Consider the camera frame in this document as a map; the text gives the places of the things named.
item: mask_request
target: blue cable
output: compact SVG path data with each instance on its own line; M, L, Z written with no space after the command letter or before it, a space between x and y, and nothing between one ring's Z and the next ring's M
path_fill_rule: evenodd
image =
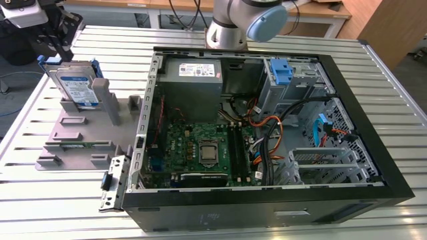
M313 124L313 139L314 139L314 146L318 147L321 144L321 140L319 140L319 132L318 132L318 125L319 122L322 122L322 119L318 118L317 120L314 120L314 124Z
M18 110L14 111L14 112L0 114L0 117L6 117L6 116L8 116L8 115L16 114L20 110L23 110L23 108L18 109Z

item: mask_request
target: cable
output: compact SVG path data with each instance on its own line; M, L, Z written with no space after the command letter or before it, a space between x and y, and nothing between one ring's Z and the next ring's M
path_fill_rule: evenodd
M0 117L6 117L8 115L16 114L20 110L23 110L23 108L20 108L20 109L15 110L14 112L10 112L10 113L2 113Z
M290 35L295 31L295 29L298 28L298 26L301 24L301 8L299 8L298 4L295 3L295 0L291 0L291 1L297 7L297 19L295 19L291 31L285 35Z
M194 4L195 4L195 6L197 6L197 8L198 8L198 11L199 11L199 13L201 13L201 17L202 17L202 20L203 20L203 23L205 23L206 28L210 28L210 27L209 27L209 24L207 24L207 21L206 21L206 17L203 16L203 13L202 13L202 11L201 11L201 1L202 1L202 0L199 0L199 4L198 4L197 0L194 0Z
M195 24L195 22L197 22L197 18L198 18L198 15L199 15L199 11L201 11L201 0L199 0L199 4L197 4L197 8L198 8L198 9L197 9L197 11L195 11L195 15L194 15L194 17L193 17L189 25L186 25L186 24L183 23L182 19L179 19L179 15L178 15L178 13L177 13L177 11L175 11L175 7L174 7L174 4L173 4L173 0L169 0L169 4L170 4L170 6L171 6L171 9L173 9L173 12L174 12L174 15L175 15L175 17L177 17L178 22L181 23L181 25L183 26L183 28L185 28L186 30L190 30L190 29L194 27L194 24Z

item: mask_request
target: aluminum table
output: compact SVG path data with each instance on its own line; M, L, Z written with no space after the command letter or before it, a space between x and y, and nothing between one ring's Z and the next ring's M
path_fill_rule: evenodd
M144 95L152 47L205 47L202 31L87 26L75 60L96 58L118 98ZM342 224L144 233L126 212L99 213L104 171L39 172L35 162L59 117L60 91L47 76L0 143L2 239L426 239L427 117L369 45L279 36L250 50L331 55L417 195Z

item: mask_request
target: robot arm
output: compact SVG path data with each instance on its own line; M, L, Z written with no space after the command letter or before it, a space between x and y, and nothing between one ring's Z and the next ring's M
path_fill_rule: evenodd
M56 50L64 62L74 58L71 44L82 16L64 10L62 0L0 0L4 25Z
M83 17L63 7L64 0L0 0L6 25L56 50L62 60L74 58L71 44ZM214 21L206 41L213 49L242 50L247 37L269 41L287 21L282 0L215 0Z
M282 0L215 0L207 46L242 50L247 47L247 37L267 42L279 33L287 18Z

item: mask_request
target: floor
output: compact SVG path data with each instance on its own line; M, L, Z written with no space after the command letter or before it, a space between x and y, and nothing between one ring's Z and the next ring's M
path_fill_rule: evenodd
M147 14L112 13L108 14L107 20L103 19L106 17L106 13L103 12L79 12L79 14L83 15L84 22L88 25L150 28ZM183 16L181 20L187 25L191 22L193 17ZM206 18L207 24L211 23L211 20L213 19L210 17ZM171 19L171 16L163 15L161 22L163 28L183 29L178 20ZM205 23L201 17L197 19L193 28L195 30L205 29ZM40 73L42 69L36 62L26 66L11 66L0 57L0 76L14 72ZM421 108L427 112L427 61L418 62L413 60L411 56L407 56L393 73L403 84L410 95L414 97ZM38 85L39 79L40 76L36 73L19 73L2 78L11 89L7 95L0 93L0 141L8 132L18 113L7 116L3 115L15 112L23 107Z

